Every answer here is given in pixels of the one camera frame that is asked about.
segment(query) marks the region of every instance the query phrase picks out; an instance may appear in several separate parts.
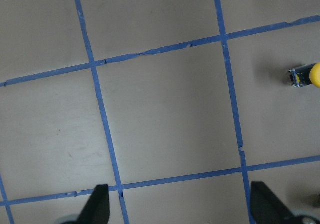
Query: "floor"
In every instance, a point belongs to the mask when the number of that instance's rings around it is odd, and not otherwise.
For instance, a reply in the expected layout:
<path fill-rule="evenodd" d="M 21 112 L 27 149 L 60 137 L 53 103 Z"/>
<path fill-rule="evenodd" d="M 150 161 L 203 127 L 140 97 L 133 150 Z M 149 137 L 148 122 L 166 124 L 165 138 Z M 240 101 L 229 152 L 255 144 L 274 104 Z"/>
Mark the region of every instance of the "floor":
<path fill-rule="evenodd" d="M 320 217 L 320 0 L 0 0 L 0 223 L 254 224 L 250 181 Z"/>

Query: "yellow handle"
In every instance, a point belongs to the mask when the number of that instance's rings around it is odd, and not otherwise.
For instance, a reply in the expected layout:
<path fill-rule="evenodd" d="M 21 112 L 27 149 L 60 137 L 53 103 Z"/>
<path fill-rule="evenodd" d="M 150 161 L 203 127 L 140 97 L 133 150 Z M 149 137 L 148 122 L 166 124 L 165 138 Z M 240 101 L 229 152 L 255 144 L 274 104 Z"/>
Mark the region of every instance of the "yellow handle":
<path fill-rule="evenodd" d="M 313 66 L 309 78 L 314 86 L 320 88 L 320 63 Z"/>

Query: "blue painter's tape line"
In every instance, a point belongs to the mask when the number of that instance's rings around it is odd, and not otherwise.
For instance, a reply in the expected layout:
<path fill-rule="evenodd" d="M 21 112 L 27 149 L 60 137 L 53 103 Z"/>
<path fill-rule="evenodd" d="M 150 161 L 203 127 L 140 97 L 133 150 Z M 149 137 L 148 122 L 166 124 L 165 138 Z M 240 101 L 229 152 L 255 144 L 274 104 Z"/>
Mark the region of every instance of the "blue painter's tape line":
<path fill-rule="evenodd" d="M 92 67 L 91 71 L 92 71 L 92 76 L 94 78 L 93 81 L 94 81 L 94 86 L 95 86 L 96 98 L 98 100 L 101 118 L 102 118 L 102 122 L 103 122 L 103 127 L 104 127 L 104 131 L 105 131 L 105 136 L 106 136 L 107 144 L 109 147 L 110 158 L 111 158 L 111 162 L 112 162 L 115 182 L 118 187 L 122 215 L 123 215 L 124 223 L 129 224 L 130 222 L 129 222 L 128 212 L 127 212 L 126 202 L 125 202 L 124 196 L 123 196 L 123 186 L 121 183 L 121 177 L 120 177 L 120 173 L 119 173 L 114 143 L 113 143 L 112 136 L 111 136 L 107 112 L 105 109 L 105 104 L 103 102 L 104 99 L 103 99 L 102 92 L 101 92 L 99 75 L 98 75 L 98 71 L 97 71 L 96 67 Z"/>
<path fill-rule="evenodd" d="M 245 193 L 246 205 L 248 208 L 249 221 L 251 224 L 255 224 L 256 222 L 251 214 L 251 188 L 250 188 L 250 180 L 248 175 L 246 155 L 241 148 L 239 149 L 239 154 L 240 154 L 240 160 L 241 160 L 242 179 L 244 184 L 244 193 Z"/>
<path fill-rule="evenodd" d="M 119 190 L 119 200 L 120 200 L 120 206 L 122 210 L 122 216 L 125 224 L 129 224 L 129 216 L 128 216 L 128 211 L 127 211 L 127 206 L 126 206 L 126 201 L 124 197 L 124 192 L 123 190 Z"/>
<path fill-rule="evenodd" d="M 6 82 L 0 83 L 0 87 L 5 87 L 8 85 L 17 84 L 17 83 L 28 82 L 36 79 L 41 79 L 41 78 L 48 78 L 48 77 L 52 77 L 60 74 L 71 73 L 71 72 L 80 71 L 80 70 L 89 69 L 89 68 L 91 68 L 90 64 L 84 63 L 84 64 L 79 64 L 71 67 L 51 70 L 43 73 L 32 74 L 32 75 L 28 75 L 20 78 L 13 78 L 13 79 L 7 80 Z"/>
<path fill-rule="evenodd" d="M 128 183 L 128 184 L 124 184 L 123 188 L 124 189 L 140 188 L 140 187 L 153 186 L 153 185 L 159 185 L 159 184 L 165 184 L 165 183 L 175 183 L 175 182 L 188 181 L 188 180 L 201 179 L 201 178 L 211 178 L 211 177 L 228 175 L 233 173 L 240 173 L 240 172 L 241 172 L 241 168 L 230 168 L 230 169 L 224 169 L 224 170 L 218 170 L 218 171 L 212 171 L 212 172 L 196 173 L 196 174 L 189 174 L 189 175 L 170 177 L 170 178 L 161 178 L 161 179 L 142 181 L 137 183 Z"/>
<path fill-rule="evenodd" d="M 95 86 L 96 98 L 98 100 L 101 118 L 102 118 L 104 131 L 105 131 L 105 136 L 106 136 L 106 140 L 108 143 L 109 152 L 110 152 L 110 156 L 111 156 L 111 162 L 112 162 L 112 166 L 113 166 L 115 181 L 116 181 L 116 184 L 118 185 L 118 187 L 122 188 L 122 183 L 121 183 L 118 162 L 117 162 L 115 148 L 114 148 L 114 143 L 113 143 L 111 132 L 110 132 L 110 127 L 109 127 L 107 112 L 105 109 L 105 104 L 103 102 L 104 99 L 103 99 L 102 92 L 101 92 L 98 71 L 97 71 L 96 67 L 92 67 L 91 70 L 92 70 L 92 76 L 94 78 L 93 81 L 94 81 L 94 86 Z"/>
<path fill-rule="evenodd" d="M 118 190 L 117 186 L 109 186 L 110 192 L 116 191 L 116 190 Z M 21 198 L 21 199 L 8 201 L 8 203 L 10 205 L 15 205 L 15 204 L 21 204 L 21 203 L 32 203 L 32 202 L 39 202 L 39 201 L 52 200 L 52 199 L 70 198 L 70 197 L 77 197 L 77 196 L 83 196 L 83 195 L 90 195 L 93 191 L 94 189 L 86 189 L 80 192 L 72 191 L 72 192 L 57 193 L 57 194 L 44 195 L 44 196 L 38 196 L 38 197 Z"/>
<path fill-rule="evenodd" d="M 240 37 L 245 37 L 245 36 L 250 36 L 258 33 L 265 33 L 265 32 L 270 32 L 270 31 L 275 31 L 283 28 L 290 28 L 294 26 L 299 26 L 303 24 L 308 24 L 308 23 L 314 23 L 314 22 L 319 22 L 320 21 L 320 16 L 311 16 L 311 17 L 306 17 L 306 18 L 301 18 L 298 19 L 294 22 L 287 23 L 287 22 L 282 22 L 282 23 L 276 23 L 276 24 L 271 24 L 271 25 L 266 25 L 258 28 L 252 28 L 252 29 L 247 29 L 243 31 L 238 31 L 238 32 L 233 32 L 229 33 L 227 35 L 228 39 L 234 39 L 234 38 L 240 38 Z"/>
<path fill-rule="evenodd" d="M 188 41 L 188 42 L 184 42 L 184 43 L 178 43 L 178 44 L 174 44 L 174 45 L 160 47 L 160 48 L 156 48 L 156 49 L 150 49 L 150 50 L 142 52 L 142 53 L 131 53 L 131 54 L 125 54 L 125 55 L 121 55 L 121 56 L 117 56 L 117 57 L 107 58 L 107 59 L 105 59 L 105 62 L 106 63 L 117 63 L 117 62 L 130 60 L 133 58 L 137 58 L 139 56 L 155 55 L 158 53 L 166 53 L 166 52 L 184 49 L 187 47 L 196 47 L 196 46 L 207 44 L 207 43 L 218 42 L 220 40 L 221 40 L 220 35 L 208 37 L 208 38 L 202 38 L 202 39 L 192 40 L 192 41 Z"/>
<path fill-rule="evenodd" d="M 271 163 L 264 163 L 264 164 L 257 164 L 248 166 L 249 171 L 256 171 L 268 168 L 278 168 L 278 167 L 285 167 L 291 165 L 297 165 L 302 163 L 311 163 L 311 162 L 318 162 L 320 161 L 320 155 L 311 156 L 311 157 L 304 157 L 304 158 L 296 158 L 278 162 L 271 162 Z"/>
<path fill-rule="evenodd" d="M 235 84 L 234 84 L 234 79 L 233 79 L 234 77 L 233 77 L 232 66 L 231 66 L 230 52 L 229 52 L 228 41 L 227 41 L 228 36 L 226 35 L 226 27 L 225 27 L 225 21 L 223 18 L 224 14 L 223 14 L 223 10 L 222 10 L 221 0 L 214 0 L 214 1 L 215 1 L 216 15 L 217 15 L 218 24 L 219 24 L 221 40 L 222 40 L 221 44 L 223 47 L 222 50 L 223 50 L 223 55 L 224 55 L 226 76 L 227 76 L 228 86 L 229 86 L 233 120 L 234 120 L 235 133 L 236 133 L 236 138 L 237 138 L 237 145 L 238 145 L 240 159 L 241 159 L 241 170 L 242 170 L 242 178 L 243 178 L 243 185 L 244 185 L 244 191 L 245 191 L 248 216 L 249 216 L 250 224 L 254 224 L 255 221 L 254 221 L 254 219 L 251 215 L 251 211 L 250 211 L 250 192 L 251 192 L 250 182 L 249 182 L 249 176 L 248 176 L 246 155 L 245 155 L 245 152 L 242 150 L 244 143 L 243 143 L 243 137 L 242 137 L 242 131 L 241 131 L 237 96 L 235 94 L 236 89 L 234 87 Z"/>
<path fill-rule="evenodd" d="M 82 36 L 83 36 L 83 40 L 84 40 L 84 44 L 86 47 L 86 52 L 89 58 L 89 62 L 90 63 L 94 63 L 95 62 L 95 58 L 94 58 L 94 54 L 92 52 L 92 48 L 91 48 L 91 44 L 90 44 L 90 40 L 88 37 L 88 33 L 87 33 L 87 26 L 86 26 L 86 20 L 85 20 L 85 14 L 84 11 L 82 9 L 82 5 L 81 5 L 81 1 L 80 0 L 75 0 L 75 5 L 76 5 L 76 9 L 78 12 L 78 17 L 79 17 L 79 22 L 80 22 L 80 26 L 81 26 L 81 31 L 82 31 Z"/>
<path fill-rule="evenodd" d="M 283 23 L 271 24 L 271 25 L 267 25 L 267 26 L 263 26 L 263 27 L 252 28 L 252 29 L 248 29 L 248 30 L 244 30 L 244 31 L 225 34 L 224 38 L 225 39 L 235 39 L 235 38 L 245 37 L 245 36 L 254 35 L 254 34 L 258 34 L 258 33 L 264 33 L 264 32 L 269 32 L 269 31 L 273 31 L 273 30 L 278 30 L 278 29 L 283 29 L 283 28 L 288 28 L 288 27 L 292 27 L 292 26 L 303 25 L 303 24 L 308 24 L 308 23 L 313 23 L 313 22 L 319 22 L 319 21 L 320 21 L 320 16 L 311 16 L 311 17 L 299 19 L 299 20 L 292 22 L 292 23 L 283 22 Z M 143 53 L 125 54 L 125 55 L 121 55 L 121 56 L 117 56 L 117 57 L 107 58 L 107 59 L 95 62 L 95 64 L 91 64 L 91 66 L 102 66 L 102 65 L 105 65 L 106 63 L 122 62 L 122 61 L 130 60 L 130 59 L 142 56 L 142 55 L 154 55 L 154 54 L 158 54 L 158 53 L 170 52 L 170 51 L 174 51 L 174 50 L 184 49 L 184 48 L 187 48 L 188 46 L 195 47 L 195 46 L 199 46 L 199 45 L 203 45 L 203 44 L 207 44 L 207 43 L 219 42 L 221 40 L 222 39 L 221 39 L 220 35 L 208 37 L 208 38 L 202 38 L 202 39 L 197 39 L 197 40 L 188 41 L 188 42 L 184 42 L 184 43 L 165 46 L 165 47 L 161 47 L 161 48 L 157 48 L 157 49 L 151 49 L 151 50 L 148 50 Z M 90 64 L 86 63 L 86 64 L 80 64 L 80 65 L 76 65 L 76 66 L 72 66 L 72 67 L 52 70 L 52 71 L 48 71 L 48 72 L 44 72 L 44 73 L 28 75 L 25 77 L 14 78 L 14 79 L 10 79 L 6 82 L 0 83 L 0 87 L 5 87 L 7 85 L 27 82 L 27 81 L 31 81 L 31 80 L 40 79 L 40 78 L 51 77 L 51 76 L 55 76 L 55 75 L 79 71 L 79 70 L 88 69 L 88 68 L 90 68 Z"/>
<path fill-rule="evenodd" d="M 0 174 L 0 191 L 1 191 L 1 194 L 2 194 L 3 203 L 4 203 L 4 206 L 5 206 L 6 213 L 8 215 L 8 219 L 10 221 L 10 224 L 15 224 L 14 216 L 12 215 L 10 204 L 8 203 L 8 197 L 7 197 L 5 185 L 4 185 L 4 182 L 2 180 L 1 174 Z"/>
<path fill-rule="evenodd" d="M 224 14 L 222 10 L 222 2 L 221 0 L 214 0 L 215 1 L 215 9 L 216 9 L 216 16 L 218 18 L 218 25 L 219 25 L 219 30 L 220 34 L 224 35 L 226 34 L 226 27 L 225 27 L 225 19 L 224 19 Z"/>

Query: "gray floor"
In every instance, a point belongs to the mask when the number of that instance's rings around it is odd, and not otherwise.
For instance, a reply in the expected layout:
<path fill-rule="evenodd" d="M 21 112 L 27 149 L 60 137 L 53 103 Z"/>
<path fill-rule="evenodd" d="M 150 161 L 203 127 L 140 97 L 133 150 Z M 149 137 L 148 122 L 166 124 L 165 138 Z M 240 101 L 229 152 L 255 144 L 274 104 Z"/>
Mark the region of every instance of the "gray floor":
<path fill-rule="evenodd" d="M 221 0 L 232 80 L 217 0 L 81 0 L 95 60 L 113 60 L 97 70 L 119 177 L 74 1 L 0 0 L 1 224 L 77 214 L 99 183 L 110 224 L 248 224 L 236 108 L 249 179 L 320 217 L 320 89 L 285 83 L 320 62 L 320 0 Z"/>

